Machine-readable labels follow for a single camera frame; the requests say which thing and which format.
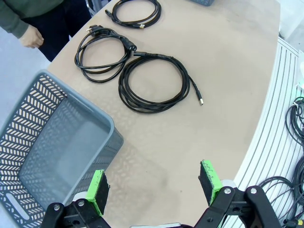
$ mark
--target white slatted panel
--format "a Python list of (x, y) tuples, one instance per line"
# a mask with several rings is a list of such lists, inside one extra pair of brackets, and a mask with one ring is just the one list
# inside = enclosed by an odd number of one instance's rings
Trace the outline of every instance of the white slatted panel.
[[(283, 176), (291, 180), (296, 162), (303, 155), (303, 149), (292, 140), (284, 124), (288, 107), (301, 95), (301, 90), (296, 86), (297, 63), (298, 51), (279, 38), (263, 111), (248, 152), (234, 179), (240, 190), (258, 185), (272, 176)], [(272, 201), (287, 189), (285, 185), (278, 184), (267, 193), (267, 196)], [(273, 203), (278, 218), (288, 211), (292, 203), (291, 195), (288, 193)], [(225, 227), (241, 226), (242, 223), (237, 217), (230, 217)]]

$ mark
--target table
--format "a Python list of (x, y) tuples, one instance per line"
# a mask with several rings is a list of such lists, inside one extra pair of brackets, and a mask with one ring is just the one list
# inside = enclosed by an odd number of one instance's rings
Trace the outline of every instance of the table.
[[(106, 9), (112, 11), (117, 0)], [(48, 70), (106, 111), (124, 136), (107, 169), (111, 185), (104, 218), (113, 227), (194, 225), (207, 207), (197, 176), (202, 159), (211, 160), (221, 179), (234, 179), (251, 142), (275, 59), (279, 4), (275, 0), (215, 0), (203, 7), (189, 0), (159, 0), (162, 16), (144, 30), (114, 24), (98, 12), (65, 46)], [(147, 1), (126, 3), (121, 20), (142, 19), (153, 11)], [(106, 84), (85, 79), (74, 55), (90, 25), (127, 36), (138, 51), (174, 56), (187, 68), (194, 89), (163, 113), (143, 115), (119, 98), (118, 78)], [(102, 40), (87, 50), (85, 64), (117, 61), (123, 46)], [(180, 89), (181, 78), (159, 60), (138, 67), (131, 86), (140, 96), (161, 101)]]

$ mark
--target white floor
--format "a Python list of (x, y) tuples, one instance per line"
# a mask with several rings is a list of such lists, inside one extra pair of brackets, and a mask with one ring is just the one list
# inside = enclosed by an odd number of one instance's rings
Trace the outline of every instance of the white floor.
[[(0, 28), (0, 128), (37, 71), (49, 61), (38, 49), (22, 47), (19, 41)], [(0, 204), (0, 228), (17, 227)]]

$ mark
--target gray plastic basket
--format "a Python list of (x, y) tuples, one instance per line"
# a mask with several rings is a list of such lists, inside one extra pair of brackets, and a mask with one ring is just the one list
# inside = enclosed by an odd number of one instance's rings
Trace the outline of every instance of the gray plastic basket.
[(211, 6), (212, 3), (214, 2), (214, 0), (191, 0), (191, 1), (204, 5), (204, 6)]
[(37, 74), (0, 137), (0, 201), (20, 227), (69, 204), (123, 144), (112, 118), (47, 71)]

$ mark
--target person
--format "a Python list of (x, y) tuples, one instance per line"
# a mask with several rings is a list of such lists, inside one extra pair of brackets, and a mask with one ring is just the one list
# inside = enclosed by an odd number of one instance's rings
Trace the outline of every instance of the person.
[(0, 27), (49, 61), (90, 18), (85, 0), (0, 0)]

